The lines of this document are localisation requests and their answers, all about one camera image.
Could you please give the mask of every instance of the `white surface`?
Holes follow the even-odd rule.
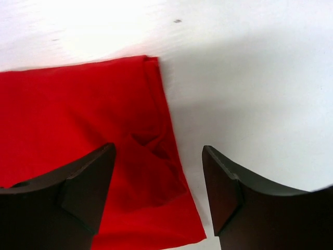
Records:
[[[183,249],[219,249],[203,145],[285,185],[333,183],[332,13],[329,0],[0,0],[0,70],[160,56],[209,237]]]

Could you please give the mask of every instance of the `folded red cloth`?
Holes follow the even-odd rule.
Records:
[[[206,236],[177,152],[157,58],[0,73],[0,185],[114,142],[93,250],[164,249]]]

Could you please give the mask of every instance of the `red fabric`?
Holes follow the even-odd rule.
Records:
[[[182,171],[157,58],[2,72],[0,87],[0,186],[114,142],[116,164],[92,249],[164,249],[206,237]]]

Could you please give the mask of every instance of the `red towel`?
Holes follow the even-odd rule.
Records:
[[[182,171],[157,58],[3,72],[0,86],[0,186],[114,142],[116,164],[92,249],[164,249],[206,237]]]

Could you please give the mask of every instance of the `cloth fold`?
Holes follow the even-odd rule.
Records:
[[[2,72],[0,88],[0,186],[114,142],[117,159],[92,249],[165,249],[206,237],[178,156],[157,58]]]

